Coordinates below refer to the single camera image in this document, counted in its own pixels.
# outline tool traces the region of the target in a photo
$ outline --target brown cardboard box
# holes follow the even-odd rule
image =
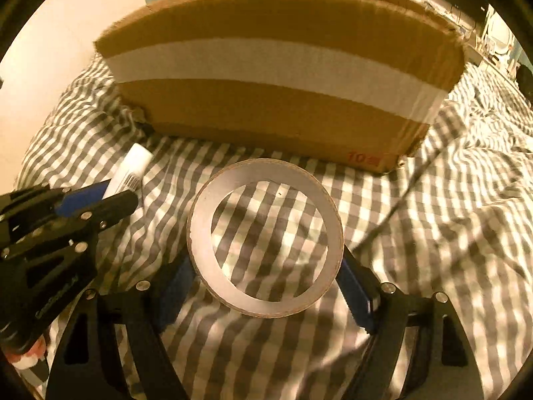
[[[411,0],[158,0],[96,47],[158,132],[373,172],[417,151],[465,62]]]

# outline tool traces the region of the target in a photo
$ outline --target barcode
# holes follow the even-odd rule
[[[140,182],[141,179],[139,179],[137,175],[131,173],[126,176],[126,179],[123,180],[121,186],[118,188],[117,193],[126,190],[136,191],[139,187]]]

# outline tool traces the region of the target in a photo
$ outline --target roll of tape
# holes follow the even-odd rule
[[[263,301],[239,291],[222,272],[211,239],[213,215],[222,200],[237,188],[260,181],[288,184],[303,192],[326,226],[326,258],[316,281],[301,295],[279,302]],[[187,245],[198,276],[215,298],[250,316],[284,317],[305,310],[330,288],[342,261],[344,236],[334,201],[311,174],[276,159],[249,159],[222,169],[200,189],[187,219]]]

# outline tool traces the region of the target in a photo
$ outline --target white glue stick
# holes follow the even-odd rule
[[[128,189],[136,191],[153,157],[154,155],[143,148],[142,145],[133,144],[109,182],[103,198],[111,197]]]

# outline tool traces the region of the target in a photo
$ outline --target plaid blanket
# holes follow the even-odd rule
[[[297,164],[331,194],[346,244],[381,280],[411,294],[450,296],[485,397],[492,399],[533,345],[532,132],[523,97],[468,65],[417,155],[376,176],[281,152],[150,133],[134,122],[97,55],[34,137],[18,186],[80,188],[109,179],[134,142],[154,153],[138,209],[100,238],[93,287],[108,293],[150,278],[174,258],[185,245],[195,194],[222,167],[259,157]],[[259,182],[234,191],[219,206],[212,231],[222,269],[251,296],[290,298],[320,270],[321,218],[287,185]],[[50,363],[67,318],[68,310],[51,326]],[[117,332],[130,390],[143,398],[127,333]],[[223,306],[198,280],[162,339],[191,398],[236,400],[338,399],[368,343],[336,284],[306,311],[258,319]],[[401,389],[409,349],[406,341],[391,397]]]

